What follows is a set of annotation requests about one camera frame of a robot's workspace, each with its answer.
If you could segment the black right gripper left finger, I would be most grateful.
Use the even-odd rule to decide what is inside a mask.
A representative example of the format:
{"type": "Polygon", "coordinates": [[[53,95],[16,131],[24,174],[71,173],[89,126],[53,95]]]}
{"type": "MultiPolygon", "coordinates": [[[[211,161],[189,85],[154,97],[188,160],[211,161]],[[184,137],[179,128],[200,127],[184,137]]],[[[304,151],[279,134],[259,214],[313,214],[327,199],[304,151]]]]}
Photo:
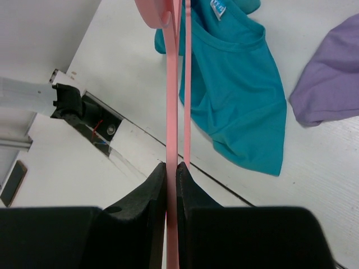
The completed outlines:
{"type": "Polygon", "coordinates": [[[89,237],[90,268],[161,268],[167,205],[166,164],[104,209],[89,237]]]}

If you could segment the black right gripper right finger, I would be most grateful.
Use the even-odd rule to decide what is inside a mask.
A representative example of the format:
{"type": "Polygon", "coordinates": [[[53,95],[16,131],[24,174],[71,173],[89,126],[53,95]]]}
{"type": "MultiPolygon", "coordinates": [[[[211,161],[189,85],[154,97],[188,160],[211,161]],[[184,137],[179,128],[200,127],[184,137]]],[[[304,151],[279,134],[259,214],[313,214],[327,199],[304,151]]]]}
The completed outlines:
{"type": "Polygon", "coordinates": [[[180,268],[194,268],[204,260],[204,252],[214,245],[214,228],[208,223],[210,214],[221,206],[193,179],[187,165],[176,169],[177,234],[180,268]]]}

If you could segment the teal t shirt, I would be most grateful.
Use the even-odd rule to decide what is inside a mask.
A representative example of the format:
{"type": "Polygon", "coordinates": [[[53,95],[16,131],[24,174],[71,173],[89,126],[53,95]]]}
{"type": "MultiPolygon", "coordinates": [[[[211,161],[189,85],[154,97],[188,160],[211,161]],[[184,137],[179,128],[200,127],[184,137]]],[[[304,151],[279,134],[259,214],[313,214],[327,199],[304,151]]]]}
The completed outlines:
{"type": "Polygon", "coordinates": [[[259,1],[192,1],[191,118],[213,148],[248,170],[278,176],[287,104],[259,1]]]}

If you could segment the pink plastic hanger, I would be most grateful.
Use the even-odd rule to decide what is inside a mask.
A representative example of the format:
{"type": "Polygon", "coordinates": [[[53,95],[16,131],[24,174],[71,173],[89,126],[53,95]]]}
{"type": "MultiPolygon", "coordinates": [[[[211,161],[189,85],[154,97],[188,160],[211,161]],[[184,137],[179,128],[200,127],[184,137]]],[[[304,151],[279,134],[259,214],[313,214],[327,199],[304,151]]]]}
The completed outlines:
{"type": "Polygon", "coordinates": [[[191,156],[191,2],[136,1],[148,27],[161,29],[167,57],[166,170],[167,170],[167,268],[179,268],[176,170],[178,165],[178,56],[181,15],[185,15],[185,112],[184,162],[191,156]]]}

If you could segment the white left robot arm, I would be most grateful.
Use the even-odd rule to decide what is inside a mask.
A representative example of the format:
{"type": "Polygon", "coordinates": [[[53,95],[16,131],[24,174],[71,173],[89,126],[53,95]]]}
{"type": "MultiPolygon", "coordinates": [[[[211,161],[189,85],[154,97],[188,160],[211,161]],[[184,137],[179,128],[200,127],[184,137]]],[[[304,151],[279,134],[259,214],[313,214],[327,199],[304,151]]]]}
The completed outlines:
{"type": "Polygon", "coordinates": [[[1,107],[26,110],[48,117],[56,110],[57,91],[51,84],[34,84],[1,77],[1,107]]]}

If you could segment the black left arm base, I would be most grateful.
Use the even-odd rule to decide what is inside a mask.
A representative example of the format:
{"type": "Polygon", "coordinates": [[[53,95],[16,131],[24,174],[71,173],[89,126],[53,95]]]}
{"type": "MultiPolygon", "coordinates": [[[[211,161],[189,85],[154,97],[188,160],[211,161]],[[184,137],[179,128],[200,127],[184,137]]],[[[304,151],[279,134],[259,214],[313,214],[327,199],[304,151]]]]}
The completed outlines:
{"type": "Polygon", "coordinates": [[[123,118],[93,98],[82,96],[73,86],[57,83],[52,88],[57,100],[53,102],[56,109],[51,117],[64,120],[108,157],[110,142],[123,118]]]}

